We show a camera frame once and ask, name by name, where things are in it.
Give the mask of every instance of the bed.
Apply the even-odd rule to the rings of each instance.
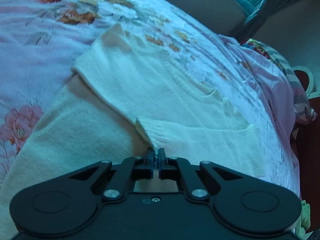
[[[0,0],[0,15],[0,187],[72,77],[75,59],[120,23],[167,49],[194,79],[227,97],[259,128],[266,170],[260,179],[300,197],[299,163],[290,147],[294,91],[262,54],[214,33],[166,0]],[[222,64],[214,60],[217,54]]]

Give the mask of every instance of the screw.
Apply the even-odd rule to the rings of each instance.
[[[152,201],[152,202],[159,202],[159,201],[160,201],[160,198],[158,198],[158,197],[153,197],[153,198],[151,199],[151,201]]]
[[[204,189],[195,189],[192,192],[192,195],[197,198],[205,197],[205,196],[207,196],[207,194],[208,194],[208,192]]]
[[[108,189],[103,194],[109,198],[116,198],[120,196],[120,192],[115,189]]]

